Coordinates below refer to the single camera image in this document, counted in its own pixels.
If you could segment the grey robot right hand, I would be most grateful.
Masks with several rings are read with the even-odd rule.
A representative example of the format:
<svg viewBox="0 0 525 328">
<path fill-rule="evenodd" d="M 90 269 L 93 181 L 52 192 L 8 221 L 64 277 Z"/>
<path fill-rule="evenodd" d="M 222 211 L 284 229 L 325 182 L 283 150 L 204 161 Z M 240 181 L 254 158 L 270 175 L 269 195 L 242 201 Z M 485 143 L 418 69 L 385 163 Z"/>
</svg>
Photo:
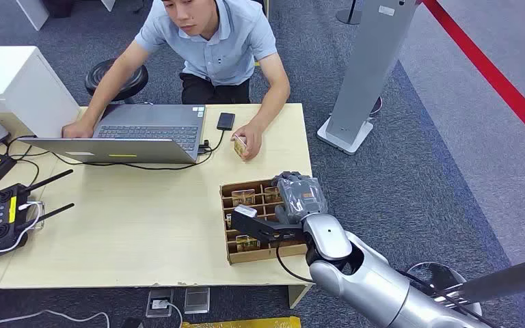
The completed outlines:
<svg viewBox="0 0 525 328">
<path fill-rule="evenodd" d="M 313 213 L 326 213 L 327 200 L 317 178 L 299 172 L 282 172 L 272 180 L 283 205 L 275 206 L 275 216 L 280 223 L 296 224 Z"/>
</svg>

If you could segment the person's right hand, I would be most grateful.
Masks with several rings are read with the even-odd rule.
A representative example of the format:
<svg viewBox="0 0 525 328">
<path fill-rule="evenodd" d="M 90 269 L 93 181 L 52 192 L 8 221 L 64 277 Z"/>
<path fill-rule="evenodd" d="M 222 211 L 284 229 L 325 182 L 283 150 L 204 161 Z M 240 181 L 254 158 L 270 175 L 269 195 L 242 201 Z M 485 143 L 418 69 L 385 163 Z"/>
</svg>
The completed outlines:
<svg viewBox="0 0 525 328">
<path fill-rule="evenodd" d="M 94 134 L 95 123 L 79 120 L 62 128 L 63 138 L 91 138 Z"/>
</svg>

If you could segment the person's left hand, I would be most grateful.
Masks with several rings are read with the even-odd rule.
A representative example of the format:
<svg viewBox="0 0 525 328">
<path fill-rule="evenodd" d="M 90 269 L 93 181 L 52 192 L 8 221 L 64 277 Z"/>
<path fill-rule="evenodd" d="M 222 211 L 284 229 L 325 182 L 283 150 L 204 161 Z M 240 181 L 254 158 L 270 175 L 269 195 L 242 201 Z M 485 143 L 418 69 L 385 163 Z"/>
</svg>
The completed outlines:
<svg viewBox="0 0 525 328">
<path fill-rule="evenodd" d="M 263 140 L 262 135 L 263 129 L 259 125 L 249 123 L 235 131 L 230 140 L 239 144 L 239 139 L 243 139 L 243 146 L 239 147 L 241 149 L 239 156 L 244 161 L 249 161 L 259 153 Z"/>
</svg>

